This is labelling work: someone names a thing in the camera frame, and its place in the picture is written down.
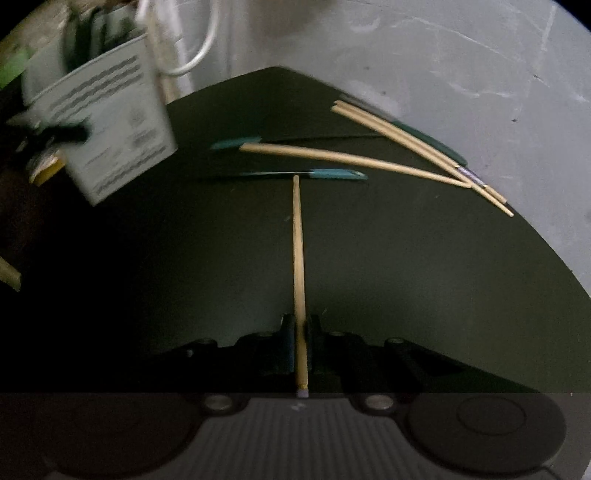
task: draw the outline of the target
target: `metal screw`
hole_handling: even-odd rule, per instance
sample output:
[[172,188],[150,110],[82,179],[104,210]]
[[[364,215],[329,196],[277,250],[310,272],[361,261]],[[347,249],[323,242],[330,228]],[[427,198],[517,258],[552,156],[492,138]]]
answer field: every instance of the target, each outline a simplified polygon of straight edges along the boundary
[[387,395],[370,395],[365,398],[365,406],[371,410],[388,410],[394,406],[394,400]]
[[213,338],[200,338],[199,340],[195,340],[195,343],[199,343],[201,345],[211,345],[216,343],[216,341]]
[[232,406],[232,399],[227,395],[209,395],[203,404],[212,411],[225,411]]

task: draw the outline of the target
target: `scratched wall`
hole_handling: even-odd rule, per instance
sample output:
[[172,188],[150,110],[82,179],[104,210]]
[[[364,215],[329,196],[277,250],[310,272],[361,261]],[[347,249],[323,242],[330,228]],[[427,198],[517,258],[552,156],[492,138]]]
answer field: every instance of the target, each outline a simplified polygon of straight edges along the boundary
[[236,76],[285,65],[462,153],[591,292],[591,34],[549,0],[233,0]]

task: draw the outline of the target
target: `wooden stick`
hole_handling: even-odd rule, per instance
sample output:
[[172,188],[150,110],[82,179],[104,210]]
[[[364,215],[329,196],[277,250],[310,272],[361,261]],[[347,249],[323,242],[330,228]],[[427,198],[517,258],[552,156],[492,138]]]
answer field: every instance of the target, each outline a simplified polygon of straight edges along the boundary
[[381,133],[390,140],[401,144],[409,150],[413,150],[415,153],[421,155],[423,158],[426,158],[430,162],[453,175],[455,178],[468,182],[470,184],[470,188],[476,190],[478,193],[480,193],[480,195],[503,210],[503,212],[505,212],[507,215],[513,216],[513,212],[503,205],[503,203],[506,203],[507,201],[503,195],[498,193],[489,185],[480,187],[471,181],[470,178],[466,177],[463,173],[457,170],[460,165],[456,161],[452,160],[436,148],[433,148],[431,145],[426,144],[422,140],[412,136],[408,132],[405,132],[401,128],[396,127],[386,120],[361,110],[361,108],[357,108],[354,105],[343,102],[342,100],[337,100],[335,102],[335,106],[333,106],[331,110],[349,118],[354,122]]
[[315,158],[317,160],[327,160],[340,163],[347,163],[356,165],[358,167],[376,168],[378,170],[395,171],[397,173],[404,173],[414,177],[421,177],[423,179],[440,181],[458,187],[470,188],[470,186],[463,181],[444,177],[437,173],[420,170],[418,168],[407,167],[405,165],[398,165],[397,163],[390,163],[387,161],[376,160],[375,158],[360,157],[357,155],[349,155],[348,153],[332,152],[329,150],[318,150],[316,148],[293,147],[290,145],[264,144],[264,143],[245,143],[240,147],[240,151],[264,153],[269,155],[286,155],[289,157],[300,158]]
[[300,178],[294,176],[294,312],[295,381],[297,396],[308,396],[308,351],[306,345],[306,292],[304,282],[304,236],[301,225]]
[[21,289],[21,273],[2,257],[0,257],[0,281],[16,291]]
[[499,202],[501,203],[507,203],[507,199],[505,197],[503,197],[503,195],[501,195],[499,192],[497,192],[493,187],[491,187],[490,185],[486,185],[486,187],[484,187],[484,189],[490,193],[494,198],[496,198]]

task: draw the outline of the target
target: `gray plastic panel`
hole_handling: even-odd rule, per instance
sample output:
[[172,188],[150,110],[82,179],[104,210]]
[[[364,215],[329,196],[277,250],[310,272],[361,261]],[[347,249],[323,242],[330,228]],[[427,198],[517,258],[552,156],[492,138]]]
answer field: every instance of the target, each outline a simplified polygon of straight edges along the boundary
[[[244,411],[206,420],[187,449],[138,480],[459,480],[411,447],[386,417],[345,398],[254,398]],[[521,477],[545,480],[544,472]],[[66,480],[53,473],[47,480]]]

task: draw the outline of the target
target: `white cord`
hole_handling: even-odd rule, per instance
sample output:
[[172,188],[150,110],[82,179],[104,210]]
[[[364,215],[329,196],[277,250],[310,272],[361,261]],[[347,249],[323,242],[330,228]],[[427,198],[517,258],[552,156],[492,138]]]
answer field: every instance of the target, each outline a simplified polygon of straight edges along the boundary
[[[205,58],[205,55],[207,55],[209,50],[212,48],[213,42],[217,36],[217,29],[220,23],[220,3],[221,0],[210,0],[210,14],[209,23],[207,25],[207,34],[205,35],[205,40],[203,40],[201,48],[199,48],[199,51],[195,54],[195,56],[185,65],[175,68],[169,68],[162,62],[161,59],[157,57],[155,59],[156,66],[161,73],[170,77],[180,77],[190,70],[193,70]],[[150,0],[140,0],[137,13],[135,14],[136,24],[142,26],[146,25],[146,17],[149,7]]]

